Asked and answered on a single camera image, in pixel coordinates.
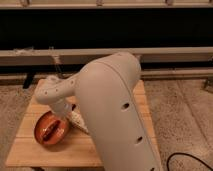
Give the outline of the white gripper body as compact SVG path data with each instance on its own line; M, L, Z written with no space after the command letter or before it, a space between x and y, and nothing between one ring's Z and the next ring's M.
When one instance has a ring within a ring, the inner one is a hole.
M50 104L52 112L59 117L66 117L72 112L72 104L66 99L59 100L53 104Z

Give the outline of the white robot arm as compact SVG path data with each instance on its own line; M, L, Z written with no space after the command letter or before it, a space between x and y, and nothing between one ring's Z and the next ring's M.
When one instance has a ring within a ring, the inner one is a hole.
M140 72L134 55L118 52L67 79L47 77L35 97L57 115L71 111L69 96L77 99L105 171L162 171L133 95Z

